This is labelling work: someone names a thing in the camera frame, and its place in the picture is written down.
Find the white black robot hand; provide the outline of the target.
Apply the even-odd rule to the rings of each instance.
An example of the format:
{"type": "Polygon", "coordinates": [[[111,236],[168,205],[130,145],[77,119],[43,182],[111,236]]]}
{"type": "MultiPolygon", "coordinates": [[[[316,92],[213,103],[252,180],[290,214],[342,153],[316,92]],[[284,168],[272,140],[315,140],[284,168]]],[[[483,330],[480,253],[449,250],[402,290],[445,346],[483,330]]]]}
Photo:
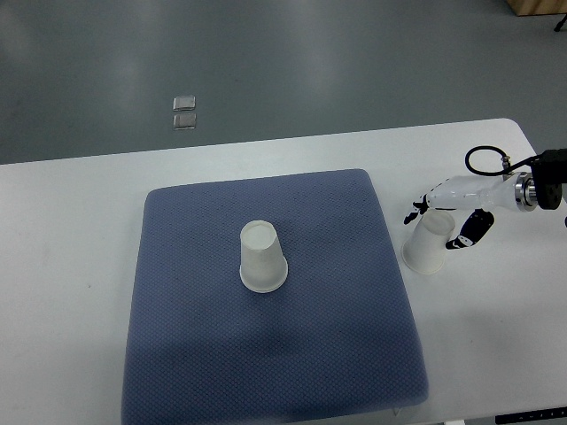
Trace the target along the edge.
{"type": "Polygon", "coordinates": [[[517,175],[504,180],[500,176],[455,176],[419,197],[404,218],[405,225],[429,210],[471,211],[459,234],[446,242],[448,250],[469,248],[479,243],[495,223],[497,207],[517,211],[517,175]]]}

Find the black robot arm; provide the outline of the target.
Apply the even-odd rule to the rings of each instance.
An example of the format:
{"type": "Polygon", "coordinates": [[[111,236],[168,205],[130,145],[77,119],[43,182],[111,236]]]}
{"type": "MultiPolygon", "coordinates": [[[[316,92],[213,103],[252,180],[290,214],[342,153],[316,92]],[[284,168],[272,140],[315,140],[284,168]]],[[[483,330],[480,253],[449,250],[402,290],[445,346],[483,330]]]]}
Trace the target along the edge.
{"type": "Polygon", "coordinates": [[[517,167],[528,166],[530,173],[518,174],[515,184],[515,200],[523,212],[536,207],[556,210],[563,200],[563,185],[566,183],[566,149],[546,150],[524,159],[517,167]]]}

